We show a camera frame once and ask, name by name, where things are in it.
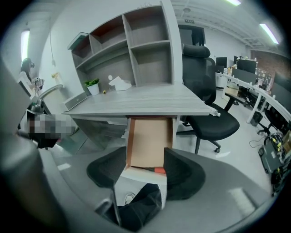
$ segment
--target potted plant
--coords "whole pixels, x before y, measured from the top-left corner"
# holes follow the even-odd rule
[[[88,90],[90,91],[91,95],[93,95],[93,96],[100,93],[98,83],[99,83],[99,78],[96,78],[96,79],[94,79],[92,81],[86,81],[85,82],[86,87],[88,88]]]

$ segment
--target ceiling light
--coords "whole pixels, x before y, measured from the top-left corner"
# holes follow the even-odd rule
[[[271,32],[271,30],[268,28],[268,26],[266,24],[260,24],[260,26],[265,30],[265,32],[268,34],[268,36],[271,38],[271,40],[275,43],[278,44],[279,42],[277,41],[277,39],[275,38],[275,36],[273,35],[273,33]]]
[[[28,39],[29,39],[29,30],[25,30],[21,33],[21,61],[27,58],[27,51],[28,51]]]
[[[241,3],[239,0],[226,0],[226,1],[232,3],[235,6],[237,6],[237,5],[239,5]]]
[[[183,11],[184,11],[185,13],[189,13],[189,12],[191,11],[191,9],[190,9],[190,8],[184,8]]]

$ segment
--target brick wall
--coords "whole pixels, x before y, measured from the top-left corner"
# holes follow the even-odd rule
[[[285,78],[291,79],[291,60],[281,55],[262,52],[251,51],[251,59],[256,57],[258,61],[258,68],[261,68],[275,77],[275,72],[281,73]]]

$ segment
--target chair headrest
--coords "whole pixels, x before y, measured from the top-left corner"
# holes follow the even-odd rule
[[[183,53],[186,56],[193,56],[193,57],[209,57],[210,56],[210,51],[205,46],[191,46],[191,45],[184,44]]]

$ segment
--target open drawer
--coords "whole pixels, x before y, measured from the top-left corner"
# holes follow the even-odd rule
[[[172,148],[176,118],[168,116],[131,117],[128,122],[126,167],[123,177],[166,184],[166,174],[143,168],[163,167],[164,148]]]

